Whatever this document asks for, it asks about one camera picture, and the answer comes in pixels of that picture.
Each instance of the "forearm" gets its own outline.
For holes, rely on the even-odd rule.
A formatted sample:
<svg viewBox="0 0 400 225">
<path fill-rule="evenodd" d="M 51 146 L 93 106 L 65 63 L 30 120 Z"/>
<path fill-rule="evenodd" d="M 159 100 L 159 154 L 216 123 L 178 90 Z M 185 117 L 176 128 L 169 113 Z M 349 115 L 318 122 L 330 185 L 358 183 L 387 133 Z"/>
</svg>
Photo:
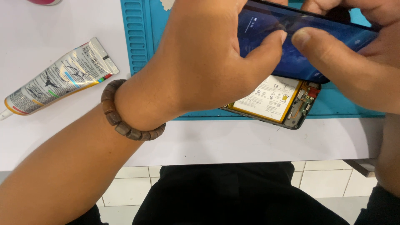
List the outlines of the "forearm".
<svg viewBox="0 0 400 225">
<path fill-rule="evenodd" d="M 382 187 L 400 197 L 400 115 L 386 115 L 376 177 Z"/>
<path fill-rule="evenodd" d="M 117 91 L 115 104 L 132 127 L 149 131 L 169 117 L 152 107 L 157 101 L 138 79 Z M 76 219 L 96 203 L 141 145 L 118 134 L 98 105 L 38 147 L 5 180 L 0 186 L 0 221 L 63 225 Z"/>
</svg>

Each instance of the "hand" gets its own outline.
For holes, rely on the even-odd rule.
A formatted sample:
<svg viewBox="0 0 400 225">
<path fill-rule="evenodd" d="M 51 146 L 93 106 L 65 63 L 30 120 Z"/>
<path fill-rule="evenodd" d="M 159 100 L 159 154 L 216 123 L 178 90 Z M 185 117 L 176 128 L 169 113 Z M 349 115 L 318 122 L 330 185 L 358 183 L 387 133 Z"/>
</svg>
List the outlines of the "hand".
<svg viewBox="0 0 400 225">
<path fill-rule="evenodd" d="M 297 31 L 292 42 L 319 71 L 355 103 L 400 114 L 400 2 L 398 0 L 307 0 L 302 9 L 326 14 L 336 6 L 360 8 L 383 26 L 379 37 L 357 54 L 327 32 Z"/>
<path fill-rule="evenodd" d="M 176 0 L 154 57 L 126 86 L 140 80 L 152 102 L 174 109 L 171 117 L 248 96 L 279 63 L 287 34 L 276 31 L 240 57 L 238 14 L 246 2 Z"/>
</svg>

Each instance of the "white desk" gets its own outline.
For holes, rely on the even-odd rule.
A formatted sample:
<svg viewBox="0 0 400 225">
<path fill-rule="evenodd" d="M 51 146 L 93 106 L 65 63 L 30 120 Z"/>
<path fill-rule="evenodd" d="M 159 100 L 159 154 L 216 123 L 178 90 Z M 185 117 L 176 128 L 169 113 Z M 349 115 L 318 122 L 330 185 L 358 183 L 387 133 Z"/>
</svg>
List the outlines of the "white desk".
<svg viewBox="0 0 400 225">
<path fill-rule="evenodd" d="M 65 0 L 47 7 L 0 0 L 0 5 L 1 99 L 94 36 L 121 71 L 114 79 L 129 76 L 120 1 Z M 36 114 L 0 122 L 0 171 L 13 170 L 37 146 L 92 109 L 103 88 L 99 84 Z M 126 166 L 373 158 L 382 141 L 382 124 L 382 119 L 310 119 L 290 131 L 258 121 L 173 121 Z"/>
</svg>

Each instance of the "blue phone screen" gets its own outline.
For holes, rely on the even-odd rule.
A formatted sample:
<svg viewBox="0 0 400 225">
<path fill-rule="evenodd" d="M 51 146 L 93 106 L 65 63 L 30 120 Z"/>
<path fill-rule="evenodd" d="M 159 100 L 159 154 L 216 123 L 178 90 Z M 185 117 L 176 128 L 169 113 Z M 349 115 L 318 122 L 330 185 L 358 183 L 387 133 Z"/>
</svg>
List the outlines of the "blue phone screen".
<svg viewBox="0 0 400 225">
<path fill-rule="evenodd" d="M 292 44 L 293 34 L 308 26 L 329 32 L 356 52 L 378 37 L 375 31 L 249 1 L 239 14 L 240 56 L 246 57 L 249 52 L 260 46 L 270 33 L 284 30 L 288 37 L 283 44 L 282 59 L 273 74 L 320 84 L 327 83 L 329 80 Z"/>
</svg>

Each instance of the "brown bracelet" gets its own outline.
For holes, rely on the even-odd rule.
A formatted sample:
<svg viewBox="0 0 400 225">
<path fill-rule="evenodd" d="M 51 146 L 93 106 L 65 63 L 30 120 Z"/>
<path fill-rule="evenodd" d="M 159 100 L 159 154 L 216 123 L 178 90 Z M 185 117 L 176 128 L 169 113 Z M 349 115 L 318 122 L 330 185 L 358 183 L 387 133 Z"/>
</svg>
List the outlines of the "brown bracelet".
<svg viewBox="0 0 400 225">
<path fill-rule="evenodd" d="M 138 131 L 123 121 L 117 112 L 114 104 L 115 92 L 125 81 L 125 79 L 111 81 L 101 95 L 101 105 L 108 122 L 116 126 L 115 130 L 118 133 L 134 141 L 151 141 L 158 138 L 164 132 L 166 123 L 153 131 Z"/>
</svg>

